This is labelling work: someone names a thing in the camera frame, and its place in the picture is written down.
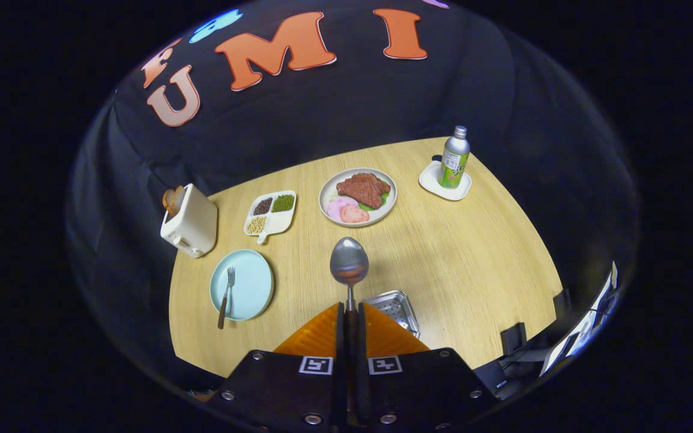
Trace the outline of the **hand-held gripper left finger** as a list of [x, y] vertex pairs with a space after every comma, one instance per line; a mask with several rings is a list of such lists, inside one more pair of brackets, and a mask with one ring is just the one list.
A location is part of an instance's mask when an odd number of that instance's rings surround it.
[[325, 351], [248, 351], [206, 405], [253, 432], [343, 432], [344, 310], [336, 302], [295, 333], [319, 331]]

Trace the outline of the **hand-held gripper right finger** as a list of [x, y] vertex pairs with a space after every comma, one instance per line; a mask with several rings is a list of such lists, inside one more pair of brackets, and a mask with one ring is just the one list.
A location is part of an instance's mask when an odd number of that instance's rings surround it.
[[360, 432], [466, 432], [500, 408], [500, 398], [453, 348], [369, 353], [378, 337], [411, 334], [361, 302], [356, 332], [356, 416]]

